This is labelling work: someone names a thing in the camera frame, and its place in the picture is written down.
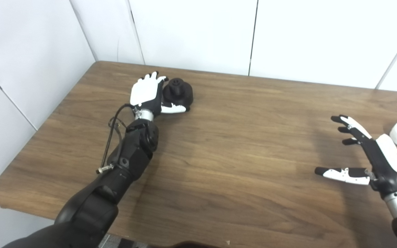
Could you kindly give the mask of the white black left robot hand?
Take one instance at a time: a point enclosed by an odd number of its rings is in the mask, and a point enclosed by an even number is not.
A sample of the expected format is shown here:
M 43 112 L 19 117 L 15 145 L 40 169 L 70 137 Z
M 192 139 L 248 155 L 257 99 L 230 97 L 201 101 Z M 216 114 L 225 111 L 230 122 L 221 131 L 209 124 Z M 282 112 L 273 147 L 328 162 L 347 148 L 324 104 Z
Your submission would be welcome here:
M 141 77 L 131 88 L 130 104 L 136 109 L 135 119 L 154 121 L 160 114 L 177 114 L 190 110 L 164 99 L 164 83 L 169 79 L 155 71 Z

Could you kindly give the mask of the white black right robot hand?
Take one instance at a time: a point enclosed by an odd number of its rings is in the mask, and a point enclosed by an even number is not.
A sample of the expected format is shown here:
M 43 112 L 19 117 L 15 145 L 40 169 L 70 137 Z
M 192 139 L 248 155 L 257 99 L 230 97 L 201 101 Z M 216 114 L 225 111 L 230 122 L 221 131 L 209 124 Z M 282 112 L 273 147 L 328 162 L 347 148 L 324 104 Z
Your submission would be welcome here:
M 331 116 L 331 120 L 341 123 L 341 133 L 351 134 L 343 145 L 360 145 L 368 158 L 371 170 L 365 168 L 315 168 L 315 174 L 354 185 L 370 185 L 382 199 L 397 193 L 397 148 L 392 139 L 383 134 L 377 139 L 352 117 Z

